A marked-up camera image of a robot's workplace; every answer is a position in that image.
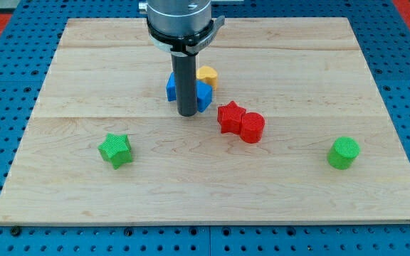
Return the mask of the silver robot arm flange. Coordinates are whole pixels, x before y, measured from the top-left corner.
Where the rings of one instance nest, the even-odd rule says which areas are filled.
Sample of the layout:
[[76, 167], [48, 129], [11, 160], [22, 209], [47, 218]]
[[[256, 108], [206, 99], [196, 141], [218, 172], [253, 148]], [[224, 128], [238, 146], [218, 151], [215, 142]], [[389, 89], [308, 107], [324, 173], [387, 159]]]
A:
[[176, 57], [197, 55], [225, 24], [224, 16], [212, 17], [211, 0], [145, 0], [138, 11], [154, 46]]

